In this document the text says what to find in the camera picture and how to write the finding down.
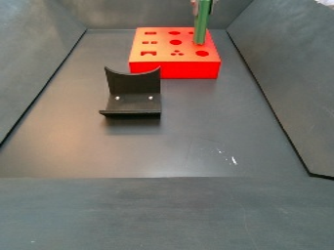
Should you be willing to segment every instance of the black surface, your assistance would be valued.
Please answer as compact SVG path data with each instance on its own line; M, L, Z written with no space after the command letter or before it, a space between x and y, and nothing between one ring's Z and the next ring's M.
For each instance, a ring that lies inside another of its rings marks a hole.
M0 144L84 31L53 0L0 0Z
M331 250L333 192L313 179L3 179L1 248Z
M57 0L88 28L194 26L191 0ZM226 28L252 0L219 0L210 28Z
M160 115L160 68L140 74L120 73L104 67L109 100L104 116Z
M132 30L89 31L0 149L1 177L306 176L223 30L216 80L162 80L160 120L107 120L103 67L128 71Z
M308 171L331 177L333 22L313 0L255 0L228 27Z

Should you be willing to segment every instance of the red foam block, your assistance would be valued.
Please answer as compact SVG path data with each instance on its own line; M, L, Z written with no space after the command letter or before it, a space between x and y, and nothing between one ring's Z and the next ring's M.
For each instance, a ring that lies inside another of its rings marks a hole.
M208 30L204 44L196 45L192 27L137 28L129 56L131 73L160 66L162 78L216 78L220 63Z

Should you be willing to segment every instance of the green rod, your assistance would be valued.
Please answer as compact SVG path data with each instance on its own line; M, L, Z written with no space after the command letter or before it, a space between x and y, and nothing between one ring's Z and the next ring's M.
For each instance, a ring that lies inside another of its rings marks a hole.
M211 0L200 0L198 15L195 16L194 42L196 44L204 43L204 34L206 34L206 28L207 28L210 9L211 9Z

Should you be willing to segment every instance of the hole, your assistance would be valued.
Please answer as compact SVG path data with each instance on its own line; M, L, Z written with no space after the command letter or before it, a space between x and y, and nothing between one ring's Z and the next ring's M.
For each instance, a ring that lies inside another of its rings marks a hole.
M156 56L156 51L141 51L141 52L140 52L140 55L141 55L141 56L144 56L144 55Z
M180 32L179 31L171 31L171 32L168 32L171 35L179 35L180 34Z
M196 51L195 54L200 57L207 57L208 56L208 52L206 51Z
M180 45L183 43L183 41L180 41L180 40L171 40L170 43L172 45Z

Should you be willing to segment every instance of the black plastic piece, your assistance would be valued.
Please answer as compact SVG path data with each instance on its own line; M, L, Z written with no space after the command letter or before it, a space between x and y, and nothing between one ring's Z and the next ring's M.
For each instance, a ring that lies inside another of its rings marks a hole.
M140 74L125 74L104 67L109 101L104 116L160 115L160 67Z

